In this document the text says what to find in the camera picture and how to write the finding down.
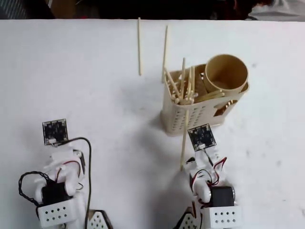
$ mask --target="plastic basket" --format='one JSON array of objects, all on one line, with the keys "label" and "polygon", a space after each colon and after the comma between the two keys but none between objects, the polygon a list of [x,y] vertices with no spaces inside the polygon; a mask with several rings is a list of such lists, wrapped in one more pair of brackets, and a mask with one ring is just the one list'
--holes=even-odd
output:
[{"label": "plastic basket", "polygon": [[[204,68],[205,64],[195,66],[195,91],[199,96],[207,94],[204,82],[199,74],[199,72],[204,72]],[[186,69],[186,79],[188,78],[188,72],[189,69]],[[177,87],[180,88],[179,76],[181,75],[181,71],[170,72],[170,74]],[[183,133],[186,110],[189,110],[188,129],[206,123],[209,123],[210,125],[222,124],[235,104],[240,100],[243,94],[249,90],[249,84],[247,83],[240,93],[232,96],[210,99],[191,105],[179,105],[175,104],[171,98],[171,95],[174,94],[174,92],[169,81],[166,81],[164,86],[161,120],[166,133],[171,136]]]}]

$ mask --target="white surface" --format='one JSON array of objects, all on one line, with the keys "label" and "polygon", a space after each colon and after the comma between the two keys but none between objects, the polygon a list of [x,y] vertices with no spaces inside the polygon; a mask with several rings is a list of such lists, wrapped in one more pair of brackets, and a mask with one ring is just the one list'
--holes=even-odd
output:
[{"label": "white surface", "polygon": [[[159,119],[166,23],[170,71],[183,57],[188,67],[220,53],[249,68],[249,93],[213,129],[244,228],[304,226],[305,24],[142,21],[140,77],[136,20],[58,20],[0,21],[2,228],[38,227],[17,184],[51,153],[41,123],[59,118],[70,138],[91,140],[91,208],[106,210],[116,229],[175,226],[191,191],[178,171],[182,136],[167,137]],[[189,139],[186,153],[194,155]]]}]

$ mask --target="white plastic bracket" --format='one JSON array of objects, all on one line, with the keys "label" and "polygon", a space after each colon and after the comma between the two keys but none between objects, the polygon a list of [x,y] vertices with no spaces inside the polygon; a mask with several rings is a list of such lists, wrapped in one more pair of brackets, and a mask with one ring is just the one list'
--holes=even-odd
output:
[{"label": "white plastic bracket", "polygon": [[204,228],[235,228],[242,225],[240,206],[204,208],[202,213]]},{"label": "white plastic bracket", "polygon": [[192,216],[191,213],[185,214],[179,229],[198,229],[196,225],[196,219]]},{"label": "white plastic bracket", "polygon": [[96,211],[90,221],[88,221],[88,229],[108,229],[103,214],[100,211]]},{"label": "white plastic bracket", "polygon": [[60,225],[78,218],[78,205],[74,198],[38,208],[42,228]]}]

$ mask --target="circuit board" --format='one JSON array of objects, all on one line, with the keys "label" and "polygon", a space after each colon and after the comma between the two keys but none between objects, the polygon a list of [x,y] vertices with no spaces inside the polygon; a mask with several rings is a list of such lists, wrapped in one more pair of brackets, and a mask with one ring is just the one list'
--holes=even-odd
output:
[{"label": "circuit board", "polygon": [[44,122],[42,128],[45,146],[68,140],[66,119]]},{"label": "circuit board", "polygon": [[195,152],[216,145],[210,125],[205,124],[188,130]]}]

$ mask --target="cylindrical cup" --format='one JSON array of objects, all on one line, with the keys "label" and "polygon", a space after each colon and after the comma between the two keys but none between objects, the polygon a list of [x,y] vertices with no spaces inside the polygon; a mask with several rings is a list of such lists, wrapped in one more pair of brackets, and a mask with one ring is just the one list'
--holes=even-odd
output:
[{"label": "cylindrical cup", "polygon": [[208,93],[222,90],[226,96],[235,95],[246,85],[248,70],[235,56],[217,55],[206,64],[203,81]]}]

